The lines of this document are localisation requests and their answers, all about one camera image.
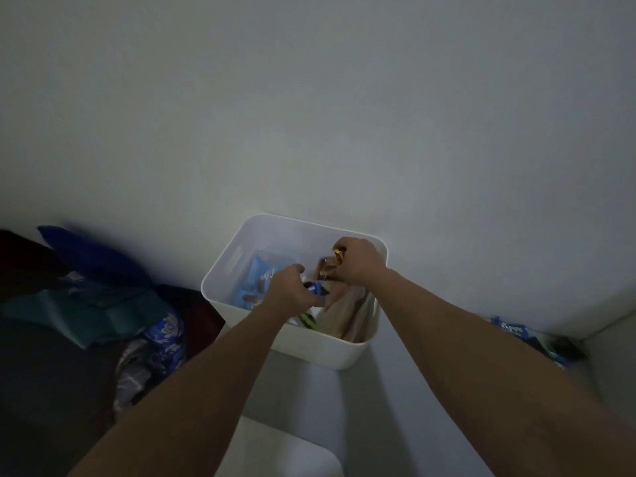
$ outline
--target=wall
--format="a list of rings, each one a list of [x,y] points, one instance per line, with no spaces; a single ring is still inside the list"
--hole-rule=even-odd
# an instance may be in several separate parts
[[[636,306],[634,0],[0,3],[7,228],[196,288],[266,211],[538,329]]]
[[[585,341],[603,401],[636,428],[636,314]]]

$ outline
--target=dark blue fabric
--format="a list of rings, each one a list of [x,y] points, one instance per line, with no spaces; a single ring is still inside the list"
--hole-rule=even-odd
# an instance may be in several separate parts
[[[153,283],[144,268],[115,249],[57,226],[37,230],[62,261],[89,280],[118,287]]]

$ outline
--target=person's right arm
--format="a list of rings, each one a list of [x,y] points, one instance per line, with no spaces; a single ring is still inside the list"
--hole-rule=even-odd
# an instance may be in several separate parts
[[[636,433],[513,335],[343,238],[332,274],[377,298],[436,397],[497,477],[636,474]]]

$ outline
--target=person's left hand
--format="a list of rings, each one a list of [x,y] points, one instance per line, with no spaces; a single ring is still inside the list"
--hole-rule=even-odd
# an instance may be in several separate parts
[[[325,304],[324,296],[310,292],[300,280],[304,271],[302,264],[292,264],[274,274],[260,306],[280,315],[285,321],[301,315],[312,306],[322,308]]]

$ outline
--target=person's right hand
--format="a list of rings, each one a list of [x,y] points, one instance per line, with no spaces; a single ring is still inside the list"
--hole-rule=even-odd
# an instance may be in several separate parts
[[[375,246],[366,239],[341,238],[334,249],[344,249],[342,264],[329,276],[354,286],[368,288],[373,278],[386,269],[386,265]]]

